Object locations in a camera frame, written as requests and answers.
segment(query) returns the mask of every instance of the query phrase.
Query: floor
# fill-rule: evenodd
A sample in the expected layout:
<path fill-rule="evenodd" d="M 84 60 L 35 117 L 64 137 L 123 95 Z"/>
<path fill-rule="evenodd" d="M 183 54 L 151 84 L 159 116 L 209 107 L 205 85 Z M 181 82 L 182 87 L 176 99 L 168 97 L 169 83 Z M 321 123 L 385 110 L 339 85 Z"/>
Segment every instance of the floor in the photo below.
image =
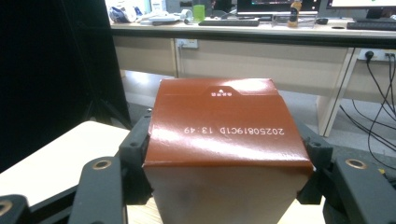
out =
<path fill-rule="evenodd" d="M 172 77 L 126 71 L 122 82 L 133 123 L 137 122 L 148 108 L 153 107 L 157 90 L 163 78 Z M 284 98 L 293 117 L 318 133 L 317 96 L 289 91 L 280 91 L 279 93 Z M 359 112 L 371 119 L 375 118 L 380 107 L 380 104 L 361 101 L 356 101 L 355 105 Z M 350 117 L 370 129 L 373 123 L 357 112 L 351 100 L 343 100 L 342 107 Z M 373 137 L 369 138 L 368 133 L 353 124 L 341 109 L 338 111 L 330 136 L 324 139 L 334 145 L 334 157 L 339 154 L 351 155 L 356 159 L 374 163 L 387 170 L 389 174 L 396 176 L 396 120 L 384 112 L 380 113 L 377 120 L 389 127 L 376 124 L 373 132 L 389 141 L 388 145 L 391 145 L 391 148 L 379 143 Z"/>

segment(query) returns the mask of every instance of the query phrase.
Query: black partition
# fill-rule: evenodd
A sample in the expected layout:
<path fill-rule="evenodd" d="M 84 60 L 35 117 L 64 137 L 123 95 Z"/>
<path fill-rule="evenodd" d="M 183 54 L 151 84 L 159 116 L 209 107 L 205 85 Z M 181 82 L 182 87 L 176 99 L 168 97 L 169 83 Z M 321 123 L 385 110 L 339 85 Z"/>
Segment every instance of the black partition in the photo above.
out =
<path fill-rule="evenodd" d="M 1 1 L 0 33 L 0 172 L 92 117 L 131 128 L 105 1 Z"/>

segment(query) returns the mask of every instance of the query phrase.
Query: power outlet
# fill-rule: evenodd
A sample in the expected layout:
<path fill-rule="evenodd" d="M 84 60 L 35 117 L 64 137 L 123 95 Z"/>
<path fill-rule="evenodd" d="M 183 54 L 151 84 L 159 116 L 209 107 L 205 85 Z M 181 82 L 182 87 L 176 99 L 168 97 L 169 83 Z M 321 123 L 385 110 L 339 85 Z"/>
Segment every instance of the power outlet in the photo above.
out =
<path fill-rule="evenodd" d="M 176 39 L 176 44 L 183 49 L 198 49 L 197 39 Z"/>
<path fill-rule="evenodd" d="M 388 62 L 389 57 L 387 54 L 395 54 L 396 55 L 396 49 L 361 49 L 361 53 L 358 56 L 358 60 L 364 60 L 366 61 L 366 52 L 367 51 L 372 51 L 374 56 L 371 61 L 383 61 L 383 62 Z"/>

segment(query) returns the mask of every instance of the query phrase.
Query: white desk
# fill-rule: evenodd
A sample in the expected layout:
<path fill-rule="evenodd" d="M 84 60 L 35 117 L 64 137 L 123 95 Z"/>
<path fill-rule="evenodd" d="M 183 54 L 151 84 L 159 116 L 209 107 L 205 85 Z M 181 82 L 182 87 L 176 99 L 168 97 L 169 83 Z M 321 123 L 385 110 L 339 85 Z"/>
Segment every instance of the white desk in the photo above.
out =
<path fill-rule="evenodd" d="M 343 98 L 380 102 L 364 64 L 357 62 L 361 48 L 396 49 L 396 32 L 333 29 L 346 27 L 348 21 L 330 20 L 313 29 L 268 23 L 202 27 L 114 22 L 111 28 L 123 70 L 173 77 L 271 78 L 282 91 L 317 95 L 319 134 L 329 136 Z M 198 49 L 179 48 L 175 38 L 198 39 Z M 388 84 L 382 75 L 387 69 L 379 66 L 381 86 Z"/>
<path fill-rule="evenodd" d="M 120 128 L 84 122 L 0 174 L 0 195 L 22 194 L 34 205 L 69 189 L 78 183 L 85 163 L 113 156 L 127 134 Z M 321 209 L 295 201 L 279 223 L 324 223 Z M 145 206 L 128 206 L 128 217 L 129 223 L 162 223 L 152 199 Z"/>

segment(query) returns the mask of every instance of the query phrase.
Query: cardboard box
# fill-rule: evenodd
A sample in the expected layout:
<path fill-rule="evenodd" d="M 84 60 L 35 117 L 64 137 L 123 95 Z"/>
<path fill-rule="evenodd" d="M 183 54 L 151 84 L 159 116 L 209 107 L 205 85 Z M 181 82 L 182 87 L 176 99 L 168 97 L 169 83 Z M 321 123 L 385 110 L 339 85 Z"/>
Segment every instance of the cardboard box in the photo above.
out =
<path fill-rule="evenodd" d="M 165 79 L 149 134 L 165 224 L 277 223 L 313 172 L 271 79 Z"/>

